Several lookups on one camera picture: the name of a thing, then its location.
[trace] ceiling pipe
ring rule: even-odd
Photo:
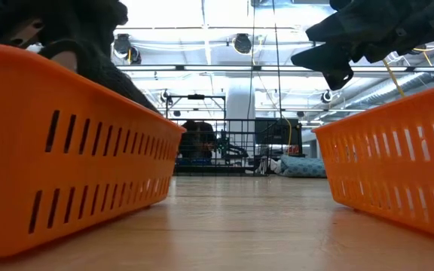
[[[426,65],[429,65],[428,62],[422,62],[420,64],[420,66],[426,66]],[[398,79],[398,84],[406,93],[410,90],[421,87],[424,84],[428,84],[433,80],[434,77],[430,73],[418,72],[418,73],[401,77],[400,79]],[[349,99],[346,102],[342,102],[339,105],[335,105],[333,108],[342,109],[342,108],[349,108],[351,106],[358,105],[360,103],[383,102],[393,98],[397,93],[398,93],[398,89],[396,88],[396,85],[393,83],[393,80],[388,79],[354,96],[352,99]],[[318,120],[328,115],[329,114],[327,113],[318,114],[317,116],[314,117],[314,119]]]

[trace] blue cushion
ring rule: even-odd
[[[317,158],[281,156],[281,175],[299,178],[326,178],[324,162]]]

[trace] orange basket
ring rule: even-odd
[[[0,257],[165,199],[183,131],[0,45]]]
[[[434,234],[434,89],[315,133],[336,202]]]

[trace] wire rack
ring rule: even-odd
[[[181,126],[191,122],[198,126],[186,127],[174,175],[265,176],[270,173],[270,159],[287,153],[289,125],[282,119],[172,121]],[[291,132],[294,156],[303,155],[300,127],[296,120]]]

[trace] wooden floor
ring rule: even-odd
[[[177,178],[154,207],[0,270],[434,270],[434,238],[335,204],[324,180]]]

